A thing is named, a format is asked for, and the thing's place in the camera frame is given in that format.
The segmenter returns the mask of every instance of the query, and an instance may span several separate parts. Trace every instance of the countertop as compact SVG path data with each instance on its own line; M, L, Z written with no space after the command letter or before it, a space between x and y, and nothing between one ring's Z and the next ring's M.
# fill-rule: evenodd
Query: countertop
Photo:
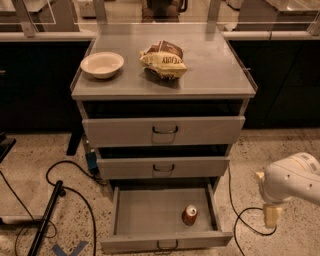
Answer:
M139 52L166 40L184 51L187 72L164 81L145 71ZM97 35L91 53L110 51L124 57L113 78L98 80L81 72L72 97L75 100L251 98L250 81L227 42L213 24L156 23L107 24Z

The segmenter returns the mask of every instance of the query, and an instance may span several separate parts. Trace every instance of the can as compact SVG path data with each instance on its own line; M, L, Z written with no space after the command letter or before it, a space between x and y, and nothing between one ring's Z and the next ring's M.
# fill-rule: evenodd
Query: can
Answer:
M184 224L192 226L197 219L198 209L194 205L188 205L182 212L182 220Z

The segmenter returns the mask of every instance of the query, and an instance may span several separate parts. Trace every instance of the power cord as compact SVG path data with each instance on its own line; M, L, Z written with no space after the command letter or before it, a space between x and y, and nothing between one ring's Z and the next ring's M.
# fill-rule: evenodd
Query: power cord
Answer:
M231 206L232 206L232 209L233 209L234 213L237 215L237 219L236 219L235 224L233 226L234 240L235 240L236 245L239 248L241 254L243 256L245 256L245 254L244 254L243 250L241 249L241 246L240 246L240 244L238 242L238 238L237 238L237 225L238 225L239 220L241 220L242 223L245 224L252 232L254 232L254 233L256 233L256 234L258 234L260 236L271 236L271 235L273 235L277 230L277 226L270 233L262 233L262 232L260 232L260 231L258 231L256 229L254 229L253 227L251 227L247 222L245 222L241 218L242 214L244 214L246 211L249 211L249 210L263 211L263 209L259 208L259 207L248 207L248 208L245 208L243 211L241 211L240 214L236 211L236 209L234 207L234 204L233 204L232 193L231 193L231 168L230 168L230 166L228 167L228 173L229 173L229 197L230 197L230 203L231 203Z
M26 205L22 202L22 200L19 198L19 196L17 195L17 193L13 190L13 188L11 187L11 185L9 184L8 180L6 179L6 177L4 176L4 174L2 173L2 171L0 170L0 175L2 176L4 182L6 183L6 185L8 186L8 188L11 190L11 192L13 193L13 195L16 197L16 199L19 201L19 203L22 205L22 207L26 210L26 212L28 213L28 215L30 216L32 222L28 225L25 225L23 228L21 228L21 230L19 231L17 237L16 237L16 240L15 240L15 243L14 243L14 252L15 252L15 255L18 256L18 240L19 240L19 237L22 233L22 231L27 228L27 230L25 231L24 235L28 232L28 230L31 228L31 226L35 225L35 224L38 224L41 222L41 219L35 219L32 214L30 213L30 211L28 210L28 208L26 207ZM45 238L54 238L58 231L57 231L57 227L54 225L54 223L52 221L49 221L49 223L51 223L51 225L53 226L54 228L54 235L52 236L44 236Z
M46 180L47 182L54 186L55 184L53 182L51 182L49 180L49 174L50 172L52 171L52 169L54 167L56 167L57 165L59 164L64 164L64 163L67 163L67 164L72 164L74 166L76 166L83 174L85 174L87 177L89 177L90 179L93 179L97 184L99 185L106 185L105 183L102 183L101 179L97 178L95 175L91 176L89 175L80 165L78 165L77 163L73 162L73 161L70 161L70 160L62 160L62 161L59 161L55 164L53 164L47 171L46 173ZM91 215L91 219L92 219L92 224L93 224L93 256L96 255L96 250L97 250L97 228L96 228L96 220L95 220L95 217L94 217L94 214L93 214L93 210L92 210L92 207L90 206L89 202L85 199L85 197L80 193L78 192L77 190L73 189L73 188L70 188L70 187L66 187L66 186L63 186L64 189L66 190L69 190L69 191L72 191L73 193L77 194L84 202L85 204L87 205L88 209L89 209L89 212L90 212L90 215Z

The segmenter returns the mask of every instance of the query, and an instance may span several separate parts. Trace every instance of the snack bag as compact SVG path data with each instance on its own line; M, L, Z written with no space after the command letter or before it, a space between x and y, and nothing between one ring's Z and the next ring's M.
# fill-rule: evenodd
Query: snack bag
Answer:
M182 57L181 48L166 41L160 41L140 52L142 66L167 80L180 78L187 71Z

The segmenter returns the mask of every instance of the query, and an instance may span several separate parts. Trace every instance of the speckled floor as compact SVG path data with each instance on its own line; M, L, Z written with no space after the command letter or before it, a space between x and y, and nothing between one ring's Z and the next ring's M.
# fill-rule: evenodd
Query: speckled floor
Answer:
M80 145L75 156L66 156L69 134L9 134L17 140L0 167L12 188L21 197L32 215L42 215L50 198L52 186L45 176L48 168L60 160L72 160L87 169L84 146ZM297 152L308 152L320 159L320 129L243 130L231 151L232 195L238 212L246 207L262 207L255 172L269 163ZM112 202L108 191L83 175L71 164L60 164L50 173L55 182L78 190L92 206L97 224L98 241L108 236ZM228 195L228 173L220 180L216 202L223 231L232 231L236 215ZM28 218L25 210L14 198L0 178L0 215L20 215ZM319 255L320 208L309 202L293 198L284 205L278 229L272 236L261 237L242 223L237 226L238 241L248 256L256 255ZM260 211L249 211L244 216L254 228L264 228ZM80 197L67 191L60 197L51 221L57 228L49 227L38 255L93 255L93 225L87 206ZM0 255L15 255L14 245L21 228L0 227ZM24 229L17 241L17 255L27 255L35 228ZM97 255L105 255L97 243ZM141 253L130 255L153 255ZM171 255L241 255L234 239L228 246L214 249L176 251Z

